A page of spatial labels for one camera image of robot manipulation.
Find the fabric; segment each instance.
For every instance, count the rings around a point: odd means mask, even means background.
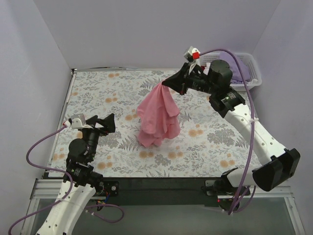
[[[146,148],[160,146],[165,138],[173,139],[180,133],[177,116],[179,109],[168,87],[156,85],[137,108],[141,118],[139,143]]]
[[[78,71],[63,120],[74,114],[105,118],[115,114],[115,133],[99,138],[94,171],[104,177],[220,177],[234,167],[244,167],[249,152],[238,131],[215,112],[208,94],[188,90],[170,93],[180,109],[180,134],[164,139],[160,147],[138,142],[141,119],[136,110],[151,90],[177,70]],[[249,105],[246,93],[240,95]],[[57,135],[51,153],[52,167],[66,170],[68,145],[81,138],[67,128]],[[251,166],[260,166],[253,154]],[[49,177],[62,177],[51,171]]]
[[[251,80],[251,76],[250,76],[250,73],[249,73],[249,68],[241,61],[241,59],[239,59],[238,56],[236,56],[236,57],[237,57],[237,59],[239,61],[240,67],[241,67],[242,72],[244,74],[245,81],[250,81]],[[224,60],[227,63],[229,63],[230,70],[233,72],[233,77],[232,77],[230,82],[232,84],[242,84],[243,83],[243,79],[242,79],[242,77],[240,75],[239,69],[237,67],[237,64],[236,64],[234,58],[230,54],[228,54],[227,52],[222,51],[220,53],[219,59],[220,60]]]

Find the gray wall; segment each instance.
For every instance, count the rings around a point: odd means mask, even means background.
[[[263,84],[253,91],[259,118],[301,159],[289,181],[306,233],[313,234],[313,2],[282,0],[253,56]]]
[[[0,234],[7,234],[26,214],[42,173],[26,163],[25,154],[55,130],[70,69],[32,0],[0,0],[0,6]],[[44,165],[51,145],[44,142],[31,159]]]
[[[280,0],[34,0],[70,68],[178,68],[191,45],[252,53]]]

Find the purple cloth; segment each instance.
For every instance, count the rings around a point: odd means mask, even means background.
[[[240,67],[242,69],[242,72],[244,73],[245,81],[250,81],[251,77],[250,77],[250,73],[249,73],[248,67],[241,61],[241,59],[238,58],[238,56],[236,56],[236,57],[237,57],[237,59],[239,61]],[[230,70],[233,72],[233,77],[232,77],[230,82],[232,84],[243,84],[243,79],[241,78],[241,75],[239,73],[239,69],[238,69],[238,67],[236,65],[236,62],[233,59],[233,57],[231,57],[231,55],[228,54],[227,52],[222,51],[220,53],[219,59],[220,60],[224,60],[227,63],[229,63]]]

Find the gray leaf pattern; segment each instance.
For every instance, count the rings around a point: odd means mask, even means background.
[[[248,143],[217,114],[204,93],[189,90],[179,95],[170,89],[180,109],[180,134],[160,147],[144,148],[137,140],[138,105],[151,89],[175,70],[122,70],[78,72],[67,104],[65,119],[83,113],[86,118],[115,114],[116,132],[99,138],[91,163],[105,177],[219,177],[234,167],[244,167]],[[52,167],[66,169],[68,145],[81,132],[62,131],[57,139]],[[259,166],[253,154],[251,166]],[[50,177],[62,177],[50,172]]]

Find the gray floor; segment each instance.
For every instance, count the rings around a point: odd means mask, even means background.
[[[42,199],[40,208],[53,200]],[[203,206],[124,206],[125,217],[108,224],[83,212],[73,235],[294,235],[283,198],[255,198],[243,212],[226,213],[206,210]],[[104,208],[103,216],[116,219],[120,212]],[[36,216],[32,235],[44,222],[47,212]]]

